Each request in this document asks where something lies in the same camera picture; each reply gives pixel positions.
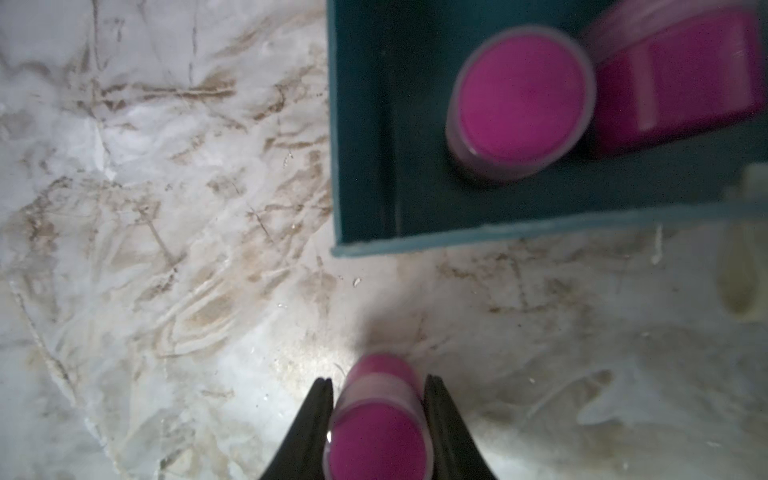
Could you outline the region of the teal drawer cabinet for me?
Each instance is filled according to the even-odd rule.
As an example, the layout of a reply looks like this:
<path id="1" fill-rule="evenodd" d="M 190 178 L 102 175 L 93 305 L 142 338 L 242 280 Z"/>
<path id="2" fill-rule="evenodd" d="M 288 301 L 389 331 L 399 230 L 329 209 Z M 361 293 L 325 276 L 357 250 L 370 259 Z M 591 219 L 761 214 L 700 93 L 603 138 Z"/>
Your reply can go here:
<path id="1" fill-rule="evenodd" d="M 728 199 L 767 159 L 767 117 L 654 148 L 591 159 L 577 148 L 525 179 L 484 186 L 452 164 L 445 121 L 460 67 L 508 27 L 576 35 L 604 1 L 331 1 L 327 5 L 336 257 L 569 230 L 763 219 Z"/>

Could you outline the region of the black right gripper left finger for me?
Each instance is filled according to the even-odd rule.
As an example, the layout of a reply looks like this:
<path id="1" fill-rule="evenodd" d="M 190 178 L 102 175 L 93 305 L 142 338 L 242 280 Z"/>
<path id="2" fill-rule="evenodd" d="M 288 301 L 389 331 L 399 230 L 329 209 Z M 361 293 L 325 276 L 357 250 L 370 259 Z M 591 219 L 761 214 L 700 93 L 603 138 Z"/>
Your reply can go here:
<path id="1" fill-rule="evenodd" d="M 323 480 L 323 458 L 334 391 L 330 379 L 317 378 L 261 480 Z"/>

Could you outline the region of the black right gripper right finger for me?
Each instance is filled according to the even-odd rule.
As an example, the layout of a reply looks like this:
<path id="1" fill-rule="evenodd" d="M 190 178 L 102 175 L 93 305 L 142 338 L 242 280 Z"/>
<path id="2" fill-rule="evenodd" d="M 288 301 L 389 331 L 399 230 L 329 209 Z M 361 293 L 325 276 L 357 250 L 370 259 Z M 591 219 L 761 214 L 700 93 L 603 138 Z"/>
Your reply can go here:
<path id="1" fill-rule="evenodd" d="M 443 379 L 428 375 L 424 411 L 433 443 L 434 480 L 496 480 Z"/>

